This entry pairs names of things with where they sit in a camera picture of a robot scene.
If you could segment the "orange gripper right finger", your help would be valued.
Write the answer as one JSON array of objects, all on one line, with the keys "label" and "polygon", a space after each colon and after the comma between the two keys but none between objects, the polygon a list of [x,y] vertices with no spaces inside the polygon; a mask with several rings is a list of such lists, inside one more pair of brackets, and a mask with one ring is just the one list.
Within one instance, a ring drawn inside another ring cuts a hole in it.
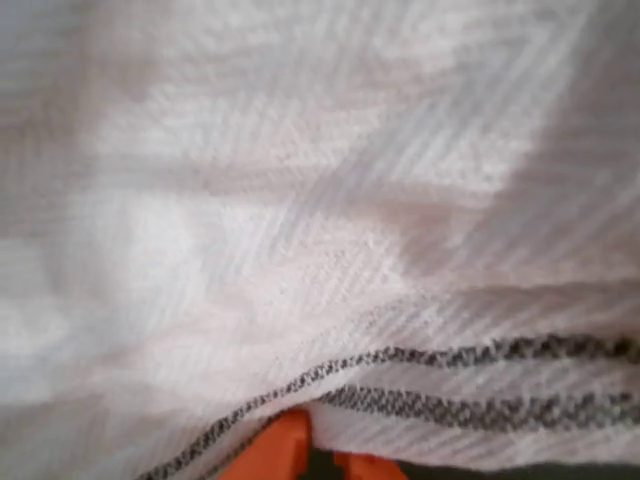
[{"label": "orange gripper right finger", "polygon": [[392,460],[371,455],[335,453],[334,464],[344,480],[407,480],[408,476]]}]

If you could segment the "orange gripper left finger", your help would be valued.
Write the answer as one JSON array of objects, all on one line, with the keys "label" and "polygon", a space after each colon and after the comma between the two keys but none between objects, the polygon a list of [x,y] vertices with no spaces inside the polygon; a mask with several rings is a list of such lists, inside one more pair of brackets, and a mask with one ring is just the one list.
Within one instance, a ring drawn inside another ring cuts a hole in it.
[{"label": "orange gripper left finger", "polygon": [[296,479],[306,471],[310,442],[308,413],[286,412],[238,457],[238,478]]}]

